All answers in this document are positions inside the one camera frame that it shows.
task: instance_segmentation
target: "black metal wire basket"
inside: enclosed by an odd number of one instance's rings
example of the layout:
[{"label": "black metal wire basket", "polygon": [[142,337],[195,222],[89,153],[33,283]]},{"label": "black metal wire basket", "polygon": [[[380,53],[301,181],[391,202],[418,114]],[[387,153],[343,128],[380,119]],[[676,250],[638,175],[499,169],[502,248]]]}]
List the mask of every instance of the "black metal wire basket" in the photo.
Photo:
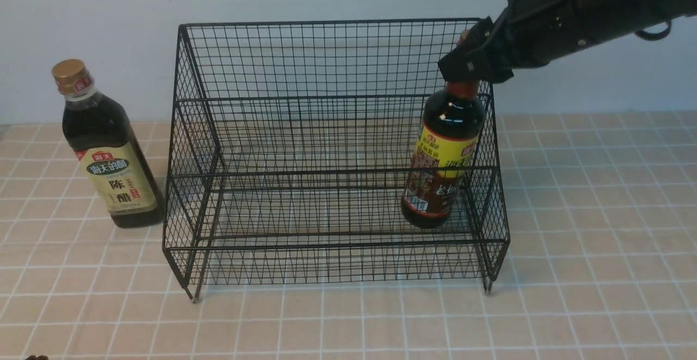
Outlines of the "black metal wire basket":
[{"label": "black metal wire basket", "polygon": [[162,245],[189,297],[413,278],[490,291],[510,243],[490,84],[451,218],[419,229],[399,208],[437,62],[476,21],[181,25]]}]

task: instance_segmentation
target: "bottle label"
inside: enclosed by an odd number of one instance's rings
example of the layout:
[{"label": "bottle label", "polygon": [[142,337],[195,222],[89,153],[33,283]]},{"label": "bottle label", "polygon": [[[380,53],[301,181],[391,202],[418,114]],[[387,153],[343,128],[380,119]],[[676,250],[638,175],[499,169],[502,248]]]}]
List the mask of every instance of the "bottle label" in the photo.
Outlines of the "bottle label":
[{"label": "bottle label", "polygon": [[95,148],[75,154],[110,214],[142,213],[157,205],[130,142],[120,148]]},{"label": "bottle label", "polygon": [[402,198],[422,216],[447,216],[453,209],[460,182],[466,173],[462,167],[469,165],[478,137],[446,138],[435,134],[425,124],[421,125],[419,135],[411,167],[443,169],[411,171]]}]

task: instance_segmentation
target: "bottle cap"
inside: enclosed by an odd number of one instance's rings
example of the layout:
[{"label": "bottle cap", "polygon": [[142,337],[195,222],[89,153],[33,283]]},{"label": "bottle cap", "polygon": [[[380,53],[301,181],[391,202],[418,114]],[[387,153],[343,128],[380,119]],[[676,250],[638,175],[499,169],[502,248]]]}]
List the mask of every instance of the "bottle cap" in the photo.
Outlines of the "bottle cap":
[{"label": "bottle cap", "polygon": [[79,59],[63,60],[51,69],[58,91],[63,95],[78,94],[94,84],[87,67]]}]

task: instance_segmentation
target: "soy sauce bottle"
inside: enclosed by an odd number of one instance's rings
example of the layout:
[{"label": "soy sauce bottle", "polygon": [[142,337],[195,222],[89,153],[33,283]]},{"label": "soy sauce bottle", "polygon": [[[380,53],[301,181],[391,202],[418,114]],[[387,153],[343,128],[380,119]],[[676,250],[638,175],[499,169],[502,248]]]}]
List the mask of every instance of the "soy sauce bottle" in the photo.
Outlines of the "soy sauce bottle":
[{"label": "soy sauce bottle", "polygon": [[401,197],[404,218],[418,228],[435,228],[453,211],[464,167],[470,163],[485,122],[478,86],[479,81],[448,82],[426,100],[411,161],[414,170]]},{"label": "soy sauce bottle", "polygon": [[120,228],[160,223],[164,217],[162,193],[124,108],[95,88],[79,59],[64,60],[51,72],[65,97],[65,139],[114,223]]}]

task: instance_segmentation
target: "barcode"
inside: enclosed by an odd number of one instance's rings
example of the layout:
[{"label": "barcode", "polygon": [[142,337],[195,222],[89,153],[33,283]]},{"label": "barcode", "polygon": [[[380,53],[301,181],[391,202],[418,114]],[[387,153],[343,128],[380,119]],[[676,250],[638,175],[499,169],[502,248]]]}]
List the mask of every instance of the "barcode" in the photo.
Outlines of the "barcode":
[{"label": "barcode", "polygon": [[417,197],[411,190],[406,190],[406,201],[416,209],[416,211],[426,211],[429,208],[428,202]]}]

